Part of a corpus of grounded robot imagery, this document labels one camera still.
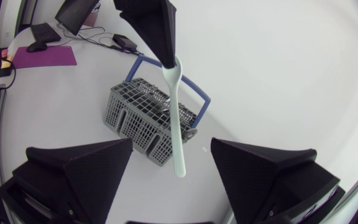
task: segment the spoon handle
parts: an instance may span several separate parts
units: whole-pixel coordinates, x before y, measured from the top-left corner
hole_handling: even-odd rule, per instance
[[[170,99],[173,166],[177,176],[184,177],[186,175],[186,167],[180,132],[178,88],[170,91]]]

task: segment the keyboard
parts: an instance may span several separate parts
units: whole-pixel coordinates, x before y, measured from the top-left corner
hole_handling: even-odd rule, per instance
[[[31,32],[37,42],[49,43],[61,39],[59,34],[47,23],[32,25]]]

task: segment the cable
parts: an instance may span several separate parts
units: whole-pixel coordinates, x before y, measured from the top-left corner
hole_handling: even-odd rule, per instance
[[[136,51],[130,51],[130,50],[124,50],[124,49],[122,49],[122,48],[120,48],[120,47],[118,47],[118,46],[115,46],[115,45],[108,46],[108,45],[103,44],[103,43],[100,42],[100,40],[101,40],[102,38],[100,38],[98,42],[95,41],[95,40],[90,39],[90,38],[92,38],[92,37],[94,37],[94,36],[96,36],[96,35],[100,35],[100,34],[111,34],[111,33],[103,32],[103,33],[100,33],[100,34],[95,34],[95,35],[93,35],[93,36],[91,36],[91,37],[88,37],[88,38],[84,38],[83,36],[81,36],[81,34],[78,34],[78,36],[79,36],[80,38],[76,38],[76,37],[67,36],[66,33],[65,33],[64,28],[60,27],[59,25],[60,25],[60,24],[56,24],[57,27],[59,27],[59,28],[61,28],[61,30],[63,30],[63,35],[64,35],[65,37],[71,38],[71,39],[73,39],[73,40],[85,40],[85,41],[87,41],[87,42],[89,42],[89,43],[91,43],[91,44],[96,44],[96,45],[99,45],[99,46],[101,46],[101,47],[105,47],[105,48],[109,48],[109,49],[113,49],[113,50],[118,50],[118,51],[120,51],[120,52],[124,52],[124,53],[127,53],[127,54],[133,54],[133,55],[142,55],[142,54],[143,54],[143,53],[140,53],[140,52],[137,51],[137,50],[136,50]]]
[[[106,31],[103,27],[90,27],[90,28],[84,28],[84,29],[80,29],[80,30],[97,29],[97,28],[103,29],[103,32]]]
[[[5,61],[5,62],[9,62],[11,64],[11,66],[13,68],[13,71],[14,71],[14,74],[13,74],[13,80],[12,80],[11,84],[9,86],[7,86],[7,87],[0,87],[0,91],[9,89],[13,85],[13,83],[15,82],[15,79],[16,79],[16,67],[13,64],[13,62],[11,62],[10,60],[6,60],[6,59],[2,59],[2,60]]]

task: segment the black device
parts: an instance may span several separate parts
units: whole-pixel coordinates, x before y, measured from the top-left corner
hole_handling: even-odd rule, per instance
[[[165,68],[175,66],[175,13],[168,0],[114,0],[116,9]]]
[[[212,139],[211,152],[238,224],[319,223],[344,191],[317,152]]]
[[[124,35],[114,34],[112,40],[121,47],[122,50],[136,52],[137,45]]]
[[[34,42],[27,47],[26,51],[32,53],[32,52],[43,51],[46,50],[47,48],[48,46],[44,42]]]
[[[46,22],[43,24],[31,25],[31,32],[36,42],[49,43],[59,41],[61,37]]]
[[[30,147],[0,194],[23,223],[105,223],[131,153],[130,139]]]
[[[73,35],[77,35],[99,0],[66,0],[55,19]]]

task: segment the computer mouse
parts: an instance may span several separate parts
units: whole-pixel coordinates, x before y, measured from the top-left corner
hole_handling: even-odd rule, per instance
[[[48,48],[46,43],[43,42],[34,42],[32,44],[30,44],[30,46],[28,46],[27,48],[27,52],[38,52],[38,51],[43,51],[46,50]]]

